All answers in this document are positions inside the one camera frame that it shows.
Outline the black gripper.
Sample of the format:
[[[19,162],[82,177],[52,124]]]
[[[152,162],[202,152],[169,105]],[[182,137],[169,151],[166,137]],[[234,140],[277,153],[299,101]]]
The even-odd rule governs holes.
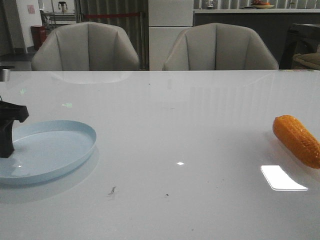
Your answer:
[[[23,123],[29,117],[26,105],[0,102],[0,157],[8,158],[14,152],[12,127],[14,120]]]

